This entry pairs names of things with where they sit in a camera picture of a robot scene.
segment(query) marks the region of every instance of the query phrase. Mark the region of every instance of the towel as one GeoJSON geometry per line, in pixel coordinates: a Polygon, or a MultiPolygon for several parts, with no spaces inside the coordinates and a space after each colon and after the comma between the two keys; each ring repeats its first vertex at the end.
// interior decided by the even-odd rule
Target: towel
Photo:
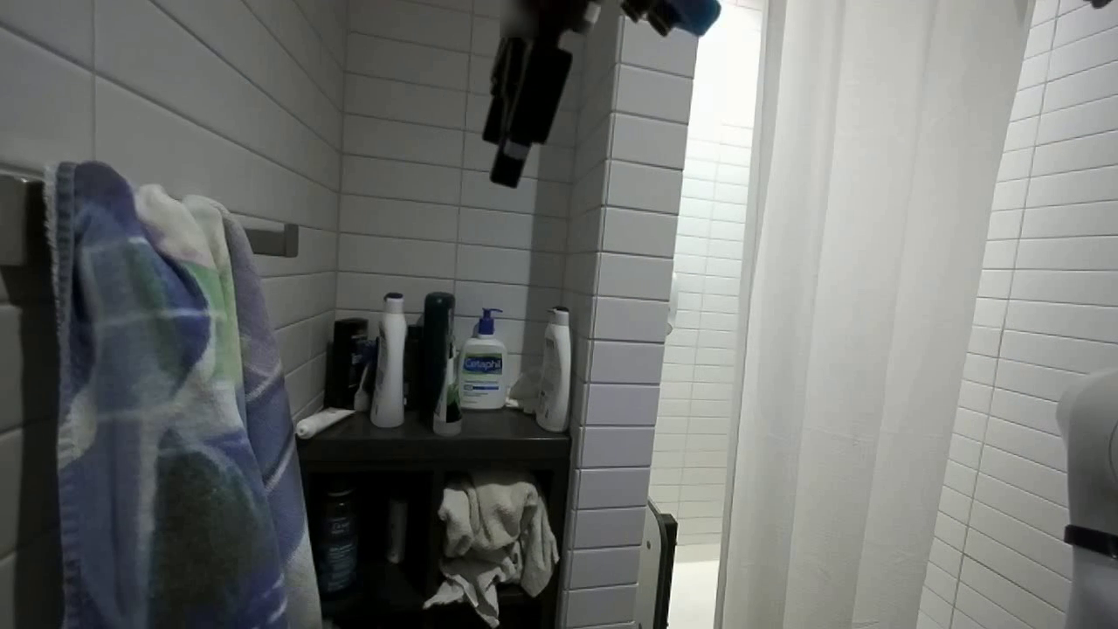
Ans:
{"type": "Polygon", "coordinates": [[[548,505],[525,478],[474,478],[474,484],[448,484],[441,499],[444,522],[444,583],[422,603],[469,601],[487,625],[500,625],[500,583],[520,583],[537,596],[558,562],[548,505]]]}
{"type": "Polygon", "coordinates": [[[303,488],[253,248],[223,206],[62,165],[62,622],[318,625],[303,488]]]}

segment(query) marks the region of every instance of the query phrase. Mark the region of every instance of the white bottle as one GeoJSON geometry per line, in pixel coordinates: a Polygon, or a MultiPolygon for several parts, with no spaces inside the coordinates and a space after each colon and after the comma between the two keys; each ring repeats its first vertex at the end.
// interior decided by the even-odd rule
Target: white bottle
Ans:
{"type": "Polygon", "coordinates": [[[548,434],[563,434],[569,423],[569,311],[557,308],[544,331],[542,362],[544,399],[536,423],[548,434]]]}
{"type": "Polygon", "coordinates": [[[405,297],[389,292],[380,311],[380,338],[377,338],[377,382],[375,382],[375,425],[403,425],[405,423],[405,297]]]}
{"type": "Polygon", "coordinates": [[[492,308],[484,311],[474,338],[463,343],[459,358],[459,405],[463,407],[505,407],[506,399],[506,358],[495,338],[492,308]]]}

